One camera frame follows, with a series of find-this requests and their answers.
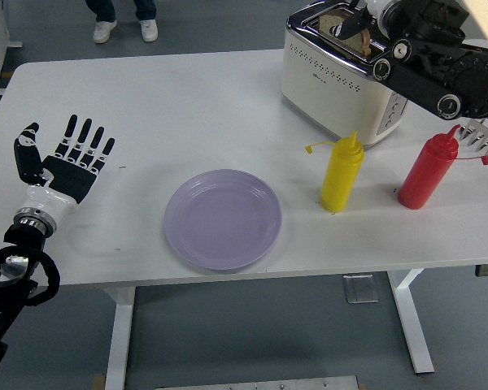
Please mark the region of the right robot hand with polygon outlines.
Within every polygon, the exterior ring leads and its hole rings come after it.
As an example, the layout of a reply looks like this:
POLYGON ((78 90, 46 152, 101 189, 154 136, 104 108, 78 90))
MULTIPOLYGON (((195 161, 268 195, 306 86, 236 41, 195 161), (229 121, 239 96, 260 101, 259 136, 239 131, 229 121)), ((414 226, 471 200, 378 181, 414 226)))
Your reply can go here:
POLYGON ((380 32, 388 37, 389 12, 396 1, 390 0, 367 0, 365 7, 361 11, 357 11, 353 16, 344 19, 339 25, 330 29, 331 35, 338 40, 344 41, 360 33, 372 23, 376 21, 380 32))

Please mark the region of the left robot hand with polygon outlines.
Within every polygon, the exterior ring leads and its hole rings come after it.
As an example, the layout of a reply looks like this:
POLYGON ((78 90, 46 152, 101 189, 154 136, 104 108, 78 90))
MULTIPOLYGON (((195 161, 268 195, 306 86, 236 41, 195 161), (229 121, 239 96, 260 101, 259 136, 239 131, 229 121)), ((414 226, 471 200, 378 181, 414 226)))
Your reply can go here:
POLYGON ((80 204, 103 169, 115 140, 103 141, 104 128, 92 132, 92 120, 76 129, 72 115, 62 140, 52 154, 42 158, 36 143, 37 123, 27 126, 14 141, 20 179, 28 185, 25 207, 47 213, 53 220, 80 204))

